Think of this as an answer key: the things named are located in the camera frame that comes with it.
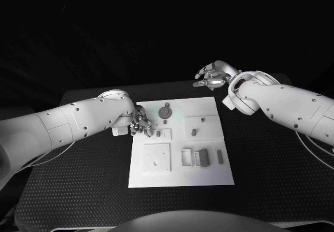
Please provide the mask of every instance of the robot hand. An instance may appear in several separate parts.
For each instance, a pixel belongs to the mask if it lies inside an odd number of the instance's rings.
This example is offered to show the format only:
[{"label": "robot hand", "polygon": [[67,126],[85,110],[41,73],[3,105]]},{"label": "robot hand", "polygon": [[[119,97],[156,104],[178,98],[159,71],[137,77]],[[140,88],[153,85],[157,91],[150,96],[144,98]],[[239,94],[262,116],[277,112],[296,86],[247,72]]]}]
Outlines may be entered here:
[{"label": "robot hand", "polygon": [[142,105],[136,105],[134,121],[130,124],[131,135],[144,131],[144,135],[152,137],[152,122],[147,118],[147,112]]},{"label": "robot hand", "polygon": [[234,77],[241,73],[228,63],[218,60],[209,64],[196,74],[195,79],[199,79],[202,75],[203,81],[193,83],[195,87],[206,86],[212,91],[221,88],[225,83],[231,83]]}]

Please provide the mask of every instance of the black table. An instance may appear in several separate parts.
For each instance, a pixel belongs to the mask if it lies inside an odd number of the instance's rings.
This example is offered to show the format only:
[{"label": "black table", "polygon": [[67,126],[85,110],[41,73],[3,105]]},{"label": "black table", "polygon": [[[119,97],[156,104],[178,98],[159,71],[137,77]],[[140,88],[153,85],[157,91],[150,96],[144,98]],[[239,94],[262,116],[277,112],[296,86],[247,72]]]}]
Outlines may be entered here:
[{"label": "black table", "polygon": [[[291,84],[284,74],[274,77]],[[252,116],[231,111],[222,104],[226,87],[212,92],[192,83],[74,90],[67,92],[62,105],[110,89],[126,90],[134,102],[214,96],[235,185],[127,188],[133,137],[114,137],[108,129],[35,167],[16,211],[21,231],[111,227],[153,213],[190,209],[222,211],[267,222],[334,222],[334,171],[309,153],[296,132],[274,123],[261,110]],[[334,166],[334,158],[304,135],[303,139]]]}]

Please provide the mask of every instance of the rubber mat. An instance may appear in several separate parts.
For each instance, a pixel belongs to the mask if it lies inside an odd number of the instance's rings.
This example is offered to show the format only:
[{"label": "rubber mat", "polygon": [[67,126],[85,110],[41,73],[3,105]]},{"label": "rubber mat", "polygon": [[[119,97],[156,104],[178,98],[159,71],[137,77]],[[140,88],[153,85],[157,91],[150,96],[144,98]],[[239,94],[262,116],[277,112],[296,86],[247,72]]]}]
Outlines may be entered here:
[{"label": "rubber mat", "polygon": [[[284,74],[274,77],[291,84]],[[110,89],[127,91],[134,102],[214,96],[235,185],[127,188],[133,137],[114,137],[108,129],[35,167],[16,211],[22,232],[119,226],[149,214],[188,209],[222,211],[267,222],[334,222],[334,171],[309,153],[296,132],[274,123],[261,110],[252,116],[231,111],[222,104],[228,87],[211,91],[192,83],[74,90],[67,92],[62,105]],[[334,166],[334,158],[303,138]]]}]

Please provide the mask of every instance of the white sheet of paper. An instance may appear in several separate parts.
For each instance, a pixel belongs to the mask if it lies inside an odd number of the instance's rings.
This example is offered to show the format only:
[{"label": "white sheet of paper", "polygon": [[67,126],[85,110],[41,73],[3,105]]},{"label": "white sheet of paper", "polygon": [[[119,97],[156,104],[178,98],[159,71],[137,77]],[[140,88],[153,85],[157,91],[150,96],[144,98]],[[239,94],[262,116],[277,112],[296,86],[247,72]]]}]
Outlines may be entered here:
[{"label": "white sheet of paper", "polygon": [[[172,108],[172,116],[166,119],[167,124],[163,123],[165,119],[159,117],[159,110],[165,107],[166,102],[169,102]],[[186,139],[186,117],[218,115],[215,97],[146,101],[137,104],[146,108],[153,129],[172,129],[172,141],[166,142],[170,144],[170,172],[146,173],[143,171],[144,145],[165,142],[147,139],[144,133],[137,134],[133,139],[129,187],[234,185],[225,140],[188,141]],[[192,149],[193,167],[183,167],[182,149]],[[209,151],[209,167],[195,166],[195,152],[201,149]],[[224,154],[224,164],[219,164],[218,150]]]}]

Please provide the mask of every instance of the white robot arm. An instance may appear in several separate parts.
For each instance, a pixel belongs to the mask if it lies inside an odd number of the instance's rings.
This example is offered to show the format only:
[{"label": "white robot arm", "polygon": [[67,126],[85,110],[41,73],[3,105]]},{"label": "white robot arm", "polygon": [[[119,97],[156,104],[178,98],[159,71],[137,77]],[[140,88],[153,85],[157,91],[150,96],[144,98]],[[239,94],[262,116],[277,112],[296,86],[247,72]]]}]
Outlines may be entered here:
[{"label": "white robot arm", "polygon": [[205,75],[195,87],[211,90],[229,84],[224,104],[247,115],[261,108],[268,118],[310,137],[334,146],[334,100],[294,86],[283,85],[261,71],[242,72],[218,60],[196,74]]},{"label": "white robot arm", "polygon": [[152,135],[146,110],[129,94],[111,90],[97,98],[0,121],[0,189],[22,166],[61,146],[113,128],[116,136]]}]

